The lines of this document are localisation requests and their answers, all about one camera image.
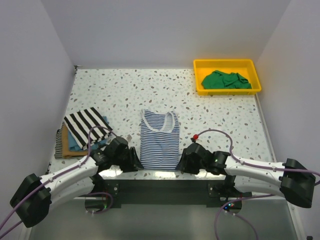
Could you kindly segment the blue white striped tank top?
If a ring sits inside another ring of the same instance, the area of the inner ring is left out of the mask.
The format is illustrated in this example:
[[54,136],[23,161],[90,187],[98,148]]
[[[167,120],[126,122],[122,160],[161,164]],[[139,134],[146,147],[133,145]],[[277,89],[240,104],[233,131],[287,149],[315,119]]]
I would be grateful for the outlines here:
[[174,111],[141,111],[140,162],[144,169],[174,171],[180,160],[180,124]]

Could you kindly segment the green tank top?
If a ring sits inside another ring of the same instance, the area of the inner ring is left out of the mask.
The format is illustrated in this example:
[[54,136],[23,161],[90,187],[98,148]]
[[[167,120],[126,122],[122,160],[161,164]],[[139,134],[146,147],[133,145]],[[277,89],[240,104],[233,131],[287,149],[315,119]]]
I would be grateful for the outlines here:
[[250,82],[239,73],[225,73],[219,70],[215,70],[207,75],[201,85],[206,90],[252,89]]

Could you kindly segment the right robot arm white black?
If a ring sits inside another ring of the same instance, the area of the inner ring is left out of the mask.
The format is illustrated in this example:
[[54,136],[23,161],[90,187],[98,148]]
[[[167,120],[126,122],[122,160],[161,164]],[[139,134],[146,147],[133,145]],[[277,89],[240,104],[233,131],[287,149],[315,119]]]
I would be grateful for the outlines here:
[[178,171],[197,175],[205,170],[213,175],[224,175],[223,192],[230,197],[238,192],[257,192],[285,198],[301,208],[312,207],[315,174],[295,159],[286,162],[262,162],[236,158],[225,151],[210,152],[192,143],[182,152]]

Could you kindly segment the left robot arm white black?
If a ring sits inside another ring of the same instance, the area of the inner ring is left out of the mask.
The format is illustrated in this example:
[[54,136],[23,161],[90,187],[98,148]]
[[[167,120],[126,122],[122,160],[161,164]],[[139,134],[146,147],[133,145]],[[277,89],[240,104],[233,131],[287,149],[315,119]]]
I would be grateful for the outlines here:
[[143,170],[136,149],[122,137],[114,138],[72,165],[56,172],[24,178],[10,205],[27,228],[39,224],[54,205],[77,196],[99,196],[104,190],[100,172],[118,166],[124,173]]

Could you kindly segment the light blue folded tank top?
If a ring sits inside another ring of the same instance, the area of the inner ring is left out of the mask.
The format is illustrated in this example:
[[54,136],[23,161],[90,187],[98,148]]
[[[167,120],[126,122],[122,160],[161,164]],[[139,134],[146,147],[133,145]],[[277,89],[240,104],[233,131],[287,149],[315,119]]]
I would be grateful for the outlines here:
[[[68,149],[71,152],[83,152],[84,150],[78,145],[78,143],[76,142],[75,138],[72,136],[71,132],[68,130],[67,131],[67,136],[68,136]],[[101,140],[97,143],[95,143],[94,145],[91,146],[92,150],[97,149],[100,145],[103,145],[107,142],[106,139]]]

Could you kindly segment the black white wide-striped tank top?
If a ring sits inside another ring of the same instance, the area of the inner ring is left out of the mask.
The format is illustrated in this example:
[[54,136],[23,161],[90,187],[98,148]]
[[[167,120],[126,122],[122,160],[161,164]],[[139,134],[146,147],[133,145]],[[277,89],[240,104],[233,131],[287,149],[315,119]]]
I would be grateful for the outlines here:
[[83,150],[88,148],[89,135],[92,146],[109,137],[113,130],[94,107],[66,115],[64,123]]

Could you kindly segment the tan folded tank top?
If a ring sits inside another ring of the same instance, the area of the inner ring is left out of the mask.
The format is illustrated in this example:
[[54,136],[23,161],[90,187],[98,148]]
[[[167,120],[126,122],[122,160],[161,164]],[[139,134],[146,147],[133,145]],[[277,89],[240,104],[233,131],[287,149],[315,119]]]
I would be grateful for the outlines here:
[[62,158],[71,159],[84,157],[88,154],[87,151],[71,151],[69,150],[68,129],[65,124],[61,128],[61,143],[62,143]]

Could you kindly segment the black white thin-striped tank top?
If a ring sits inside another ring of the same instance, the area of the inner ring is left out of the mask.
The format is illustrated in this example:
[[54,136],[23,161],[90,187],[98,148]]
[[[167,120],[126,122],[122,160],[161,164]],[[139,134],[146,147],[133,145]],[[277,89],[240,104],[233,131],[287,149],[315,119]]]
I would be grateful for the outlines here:
[[55,147],[54,147],[54,158],[55,159],[62,159],[62,129],[57,130],[55,135]]

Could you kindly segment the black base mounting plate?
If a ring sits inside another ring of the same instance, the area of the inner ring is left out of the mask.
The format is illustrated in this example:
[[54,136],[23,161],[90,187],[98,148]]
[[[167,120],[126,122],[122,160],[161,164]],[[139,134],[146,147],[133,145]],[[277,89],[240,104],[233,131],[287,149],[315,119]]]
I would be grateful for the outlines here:
[[101,212],[122,205],[205,205],[220,207],[231,198],[250,197],[252,193],[236,190],[227,180],[129,180],[95,179],[93,196],[84,197],[87,211]]

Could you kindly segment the yellow plastic tray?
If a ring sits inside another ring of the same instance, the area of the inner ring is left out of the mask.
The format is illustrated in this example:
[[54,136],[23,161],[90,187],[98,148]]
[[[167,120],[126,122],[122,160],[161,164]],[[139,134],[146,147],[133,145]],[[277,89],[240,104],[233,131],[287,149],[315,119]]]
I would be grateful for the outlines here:
[[[255,95],[262,90],[260,80],[251,59],[195,59],[193,61],[196,91],[200,96],[208,95]],[[203,80],[213,71],[226,74],[239,73],[251,84],[251,89],[205,89]]]

